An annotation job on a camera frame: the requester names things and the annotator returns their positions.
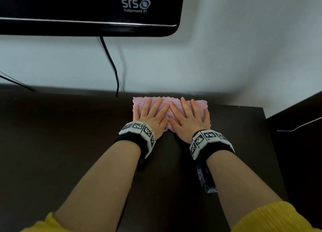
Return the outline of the yellow right sleeve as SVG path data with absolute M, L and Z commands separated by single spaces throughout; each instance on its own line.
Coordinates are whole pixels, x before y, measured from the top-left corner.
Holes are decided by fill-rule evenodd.
M 231 232 L 322 232 L 288 202 L 262 206 L 245 215 Z

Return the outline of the pink fluffy cloth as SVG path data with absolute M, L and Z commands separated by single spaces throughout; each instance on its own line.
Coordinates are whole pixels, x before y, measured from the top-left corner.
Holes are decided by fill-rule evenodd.
M 176 106 L 178 111 L 180 111 L 182 113 L 182 115 L 186 116 L 185 111 L 184 111 L 183 106 L 182 106 L 182 103 L 181 103 L 181 100 L 178 99 L 178 98 L 173 98 L 173 97 L 148 97 L 148 96 L 146 96 L 146 97 L 133 97 L 133 101 L 132 101 L 133 102 L 133 108 L 135 106 L 138 106 L 139 107 L 139 115 L 141 115 L 141 111 L 143 109 L 143 106 L 145 105 L 145 103 L 146 103 L 146 101 L 148 99 L 151 99 L 151 104 L 150 104 L 150 107 L 149 107 L 149 111 L 150 111 L 151 107 L 157 102 L 157 100 L 159 98 L 162 98 L 162 102 L 161 102 L 159 108 L 157 109 L 156 114 L 163 108 L 164 105 L 172 102 Z M 191 101 L 187 100 L 187 104 L 190 107 L 191 111 L 194 112 L 193 109 L 192 109 L 192 106 L 191 106 Z M 205 111 L 205 109 L 208 108 L 207 101 L 206 100 L 195 100 L 195 104 L 199 108 L 201 120 L 204 121 L 204 119 L 205 119 L 204 111 Z M 175 115 L 171 111 L 170 107 L 169 107 L 169 109 L 167 110 L 167 112 L 165 114 L 165 118 L 173 118 L 178 122 L 178 120 L 175 118 Z M 164 129 L 164 132 L 166 132 L 166 131 L 171 131 L 171 132 L 175 133 L 175 130 L 173 130 L 173 128 L 172 128 L 170 123 L 168 123 L 166 128 Z

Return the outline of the wristband with marker tiles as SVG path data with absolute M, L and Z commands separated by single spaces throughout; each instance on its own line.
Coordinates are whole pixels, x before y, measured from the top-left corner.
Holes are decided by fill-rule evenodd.
M 205 161 L 220 150 L 235 153 L 232 144 L 221 133 L 211 129 L 196 132 L 189 150 L 194 161 Z
M 134 142 L 141 150 L 140 159 L 146 159 L 156 143 L 155 133 L 152 128 L 143 122 L 132 121 L 127 123 L 119 132 L 114 143 L 122 140 Z

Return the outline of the yellow sleeve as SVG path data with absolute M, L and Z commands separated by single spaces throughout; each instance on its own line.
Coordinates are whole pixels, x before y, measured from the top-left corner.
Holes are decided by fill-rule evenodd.
M 322 232 L 288 202 L 262 206 L 245 215 L 231 232 Z
M 49 213 L 44 220 L 37 221 L 20 232 L 75 232 L 63 226 L 56 213 Z

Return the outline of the person's left hand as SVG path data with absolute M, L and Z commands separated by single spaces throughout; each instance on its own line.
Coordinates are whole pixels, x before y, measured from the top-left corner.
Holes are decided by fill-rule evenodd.
M 156 119 L 156 118 L 150 117 L 150 111 L 149 111 L 150 104 L 151 104 L 151 99 L 148 99 L 145 105 L 143 106 L 140 119 L 138 121 L 148 124 L 154 131 L 155 140 L 158 140 L 163 135 L 163 132 L 160 131 L 160 127 L 159 127 L 159 124 L 163 119 Z M 168 103 L 164 105 L 163 108 L 161 109 L 163 118 L 165 117 L 165 114 L 169 107 L 170 107 L 170 104 Z

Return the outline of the left wristband with marker tiles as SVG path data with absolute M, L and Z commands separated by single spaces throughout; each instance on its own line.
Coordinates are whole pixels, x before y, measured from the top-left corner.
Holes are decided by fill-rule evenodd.
M 156 143 L 155 133 L 152 128 L 143 122 L 132 121 L 127 123 L 119 132 L 114 143 L 122 140 L 134 142 L 141 150 L 140 159 L 146 159 Z

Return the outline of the dark wooden cabinet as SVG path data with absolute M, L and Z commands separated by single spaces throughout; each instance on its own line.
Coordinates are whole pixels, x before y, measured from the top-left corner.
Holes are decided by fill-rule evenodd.
M 322 230 L 322 91 L 267 123 L 289 202 Z

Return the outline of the yellow left sleeve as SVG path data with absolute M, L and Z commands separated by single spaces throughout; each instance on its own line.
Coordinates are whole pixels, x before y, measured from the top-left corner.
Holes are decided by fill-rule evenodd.
M 56 213 L 49 213 L 44 220 L 37 221 L 20 232 L 75 232 L 63 226 Z

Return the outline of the person's left forearm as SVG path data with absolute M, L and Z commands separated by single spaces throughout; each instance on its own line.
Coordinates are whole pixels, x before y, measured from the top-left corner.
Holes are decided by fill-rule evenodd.
M 141 155 L 137 144 L 113 144 L 81 178 L 54 213 L 74 232 L 116 232 Z

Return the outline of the right wristband with marker tiles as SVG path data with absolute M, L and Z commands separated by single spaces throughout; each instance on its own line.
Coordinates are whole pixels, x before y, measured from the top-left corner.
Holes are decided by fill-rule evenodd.
M 189 150 L 194 161 L 205 161 L 220 150 L 235 153 L 232 144 L 221 133 L 211 129 L 196 132 Z

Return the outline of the person's right forearm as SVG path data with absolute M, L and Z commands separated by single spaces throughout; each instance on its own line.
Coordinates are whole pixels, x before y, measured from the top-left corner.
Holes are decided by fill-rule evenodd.
M 219 150 L 207 160 L 230 229 L 250 212 L 282 199 L 240 158 Z

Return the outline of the person's right hand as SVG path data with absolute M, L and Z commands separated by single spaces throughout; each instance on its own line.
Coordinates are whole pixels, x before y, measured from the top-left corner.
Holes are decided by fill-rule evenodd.
M 192 117 L 186 117 L 178 111 L 172 102 L 170 102 L 171 111 L 182 127 L 182 130 L 180 132 L 176 132 L 176 134 L 181 140 L 189 144 L 192 142 L 192 138 L 196 132 L 211 128 L 211 126 L 206 126 L 201 120 L 199 108 L 193 99 L 191 100 L 191 106 L 194 111 L 192 112 Z

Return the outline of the black flat screen television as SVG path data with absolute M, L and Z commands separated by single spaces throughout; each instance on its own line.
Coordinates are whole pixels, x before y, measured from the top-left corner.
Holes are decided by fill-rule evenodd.
M 0 35 L 166 37 L 183 0 L 0 0 Z

